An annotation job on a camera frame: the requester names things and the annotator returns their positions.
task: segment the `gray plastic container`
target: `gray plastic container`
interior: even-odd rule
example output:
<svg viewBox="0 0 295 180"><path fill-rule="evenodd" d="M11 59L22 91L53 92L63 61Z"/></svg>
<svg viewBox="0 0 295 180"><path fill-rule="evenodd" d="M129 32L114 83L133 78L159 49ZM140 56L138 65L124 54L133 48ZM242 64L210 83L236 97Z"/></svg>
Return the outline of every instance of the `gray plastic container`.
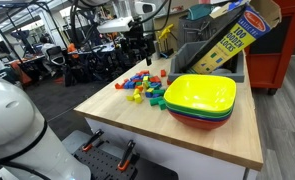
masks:
<svg viewBox="0 0 295 180"><path fill-rule="evenodd" d="M186 43L183 45L176 56L171 61L170 73L168 80L173 82L176 78L184 73L180 72L180 69L191 61L193 55L205 44L205 41ZM235 82L244 82L244 54L241 51L238 55L227 61L229 63L229 70L232 73L224 74L212 74L215 76L225 76L233 79Z"/></svg>

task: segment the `floor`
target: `floor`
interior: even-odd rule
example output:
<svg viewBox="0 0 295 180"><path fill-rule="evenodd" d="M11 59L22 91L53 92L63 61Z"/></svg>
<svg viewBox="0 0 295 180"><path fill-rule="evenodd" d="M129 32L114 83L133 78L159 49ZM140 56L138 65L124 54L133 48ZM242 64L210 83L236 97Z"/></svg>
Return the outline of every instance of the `floor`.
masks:
<svg viewBox="0 0 295 180"><path fill-rule="evenodd" d="M65 88L51 80L30 87L27 94L62 140L74 130L90 133L84 118L72 109L106 83L78 84ZM295 180L295 57L283 87L275 96L253 89L264 166L257 180Z"/></svg>

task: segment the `stack of bowls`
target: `stack of bowls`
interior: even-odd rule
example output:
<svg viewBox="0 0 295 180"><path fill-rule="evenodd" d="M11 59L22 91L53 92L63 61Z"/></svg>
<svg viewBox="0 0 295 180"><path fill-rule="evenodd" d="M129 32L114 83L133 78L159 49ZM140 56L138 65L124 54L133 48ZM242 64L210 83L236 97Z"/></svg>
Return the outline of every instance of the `stack of bowls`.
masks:
<svg viewBox="0 0 295 180"><path fill-rule="evenodd" d="M230 118L236 97L234 80L221 76L183 75L167 89L164 99L178 121L211 130Z"/></svg>

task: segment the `green bowl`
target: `green bowl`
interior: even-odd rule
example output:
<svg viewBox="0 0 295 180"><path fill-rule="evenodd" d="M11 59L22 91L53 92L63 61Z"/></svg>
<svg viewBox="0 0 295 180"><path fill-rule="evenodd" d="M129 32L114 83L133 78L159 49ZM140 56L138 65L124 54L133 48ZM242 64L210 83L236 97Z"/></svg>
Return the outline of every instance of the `green bowl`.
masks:
<svg viewBox="0 0 295 180"><path fill-rule="evenodd" d="M178 106L172 103L169 103L166 101L166 105L171 108L175 109L177 111L181 111L184 113L189 113L189 114L198 114L201 116L208 116L208 117L219 117L219 116L225 116L227 113L230 113L230 111L233 109L234 104L226 111L226 112L219 112L219 113L214 113L214 112L207 112L207 111L201 111L201 110L195 110L195 109L190 109L182 106Z"/></svg>
<svg viewBox="0 0 295 180"><path fill-rule="evenodd" d="M186 111L181 111L179 109L176 109L176 108L171 108L169 106L167 106L168 109L170 110L174 110L174 111L178 111L182 114L186 114L186 115L190 115L190 116L198 116L198 117L201 117L201 118L209 118L209 119L226 119L232 112L233 112L233 108L230 109L230 111L228 111L227 113L223 114L223 115L204 115L204 114L201 114L201 113L190 113L190 112L186 112Z"/></svg>

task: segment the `wooden tabletop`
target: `wooden tabletop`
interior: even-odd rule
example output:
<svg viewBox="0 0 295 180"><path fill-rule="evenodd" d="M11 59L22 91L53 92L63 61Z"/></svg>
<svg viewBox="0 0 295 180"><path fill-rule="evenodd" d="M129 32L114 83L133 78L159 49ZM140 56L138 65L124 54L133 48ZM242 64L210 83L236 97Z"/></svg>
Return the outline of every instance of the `wooden tabletop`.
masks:
<svg viewBox="0 0 295 180"><path fill-rule="evenodd" d="M263 159L247 67L244 68L245 82L237 83L231 118L212 131L186 126L167 110L151 107L148 99L142 104L127 101L126 96L131 95L133 90L116 90L114 87L141 70L149 70L152 75L160 77L161 69L169 72L170 61L156 60L149 67L145 61L140 62L75 110L87 118L260 171ZM167 77L162 78L163 85L167 84L166 80Z"/></svg>

